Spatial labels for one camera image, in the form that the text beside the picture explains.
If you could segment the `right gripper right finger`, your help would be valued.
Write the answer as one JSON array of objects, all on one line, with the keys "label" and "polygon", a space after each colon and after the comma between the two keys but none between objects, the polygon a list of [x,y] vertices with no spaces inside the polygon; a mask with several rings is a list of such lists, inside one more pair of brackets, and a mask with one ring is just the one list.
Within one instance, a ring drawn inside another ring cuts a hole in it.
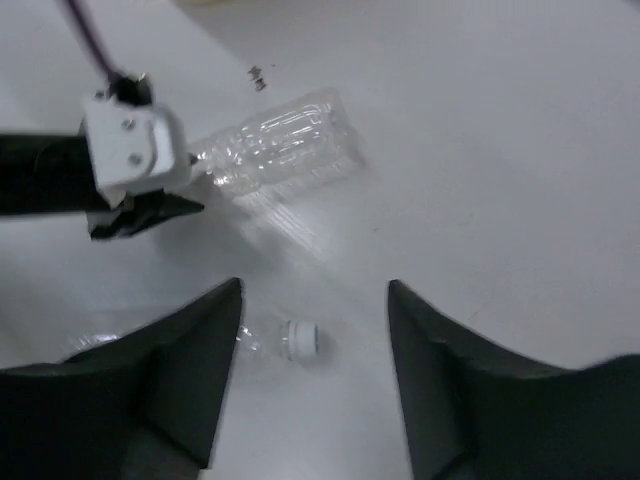
[{"label": "right gripper right finger", "polygon": [[391,350],[417,479],[635,479],[639,358],[581,369],[473,332],[404,282],[387,288]]}]

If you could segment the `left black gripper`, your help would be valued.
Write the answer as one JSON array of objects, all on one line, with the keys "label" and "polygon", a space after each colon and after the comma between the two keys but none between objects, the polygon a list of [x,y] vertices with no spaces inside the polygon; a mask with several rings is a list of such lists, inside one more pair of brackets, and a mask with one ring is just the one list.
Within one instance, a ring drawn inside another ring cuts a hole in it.
[{"label": "left black gripper", "polygon": [[95,240],[128,237],[171,219],[200,213],[204,205],[168,192],[131,198],[126,210],[110,206],[98,192],[84,135],[3,133],[1,215],[96,214]]}]

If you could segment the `clear bottle blue cap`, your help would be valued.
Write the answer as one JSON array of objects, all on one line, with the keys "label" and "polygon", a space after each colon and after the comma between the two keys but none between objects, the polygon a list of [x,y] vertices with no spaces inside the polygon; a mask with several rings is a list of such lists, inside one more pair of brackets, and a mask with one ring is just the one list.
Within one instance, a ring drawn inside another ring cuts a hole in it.
[{"label": "clear bottle blue cap", "polygon": [[207,180],[221,196],[364,164],[362,139],[337,90],[325,88],[218,130],[190,147],[192,181]]}]

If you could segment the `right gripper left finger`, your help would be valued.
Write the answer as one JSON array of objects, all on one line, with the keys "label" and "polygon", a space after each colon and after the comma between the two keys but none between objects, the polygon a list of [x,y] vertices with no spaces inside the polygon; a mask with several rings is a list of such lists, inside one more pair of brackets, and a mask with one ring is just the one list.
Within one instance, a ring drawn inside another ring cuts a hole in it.
[{"label": "right gripper left finger", "polygon": [[56,363],[1,372],[5,479],[194,479],[212,463],[241,323],[232,278]]}]

